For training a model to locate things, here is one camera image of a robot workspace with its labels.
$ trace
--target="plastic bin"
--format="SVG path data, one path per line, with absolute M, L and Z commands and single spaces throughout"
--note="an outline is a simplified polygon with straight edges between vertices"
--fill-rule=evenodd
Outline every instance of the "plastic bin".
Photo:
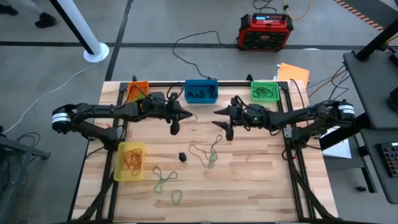
M 145 95 L 149 93 L 149 83 L 144 82 L 131 82 L 129 83 L 129 88 L 127 90 L 128 100 L 127 102 L 135 102 L 137 100 L 145 98 L 145 96 L 136 88 L 138 87 Z
M 217 80 L 185 81 L 185 99 L 188 103 L 215 103 L 217 98 Z
M 141 168 L 133 172 L 132 169 L 128 169 L 128 165 L 125 162 L 125 156 L 129 158 L 127 152 L 135 151 L 141 154 Z M 116 181 L 140 181 L 144 178 L 145 168 L 145 155 L 146 147 L 143 142 L 122 142 L 118 147 L 118 155 L 116 157 L 116 167 L 114 170 L 113 179 Z
M 279 100 L 279 86 L 274 82 L 251 82 L 251 98 L 254 101 Z

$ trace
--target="blue bin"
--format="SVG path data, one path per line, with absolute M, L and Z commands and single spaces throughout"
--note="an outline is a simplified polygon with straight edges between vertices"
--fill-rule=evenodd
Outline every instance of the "blue bin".
M 188 103 L 216 103 L 217 80 L 186 80 L 185 99 Z

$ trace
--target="pole base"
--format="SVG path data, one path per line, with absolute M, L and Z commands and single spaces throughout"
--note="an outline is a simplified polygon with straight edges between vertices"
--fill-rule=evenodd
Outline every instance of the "pole base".
M 98 63 L 104 59 L 106 59 L 106 57 L 109 54 L 109 47 L 104 44 L 104 43 L 99 43 L 101 46 L 101 54 L 99 55 L 92 55 L 89 54 L 86 50 L 83 53 L 83 57 L 86 59 L 87 62 L 90 63 Z

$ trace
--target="keyboard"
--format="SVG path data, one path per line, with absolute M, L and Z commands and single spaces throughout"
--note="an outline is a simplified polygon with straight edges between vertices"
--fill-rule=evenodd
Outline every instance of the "keyboard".
M 398 142 L 378 144 L 377 149 L 390 177 L 398 177 Z

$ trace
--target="yellow bin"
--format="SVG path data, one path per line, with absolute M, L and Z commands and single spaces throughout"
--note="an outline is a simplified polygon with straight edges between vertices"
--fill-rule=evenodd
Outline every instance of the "yellow bin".
M 141 154 L 141 169 L 139 171 L 132 170 L 128 168 L 125 163 L 125 157 L 129 157 L 129 152 L 136 154 Z M 144 178 L 144 168 L 145 168 L 145 154 L 146 148 L 143 142 L 122 142 L 118 147 L 118 156 L 116 158 L 116 168 L 114 171 L 113 179 L 116 181 L 140 181 Z

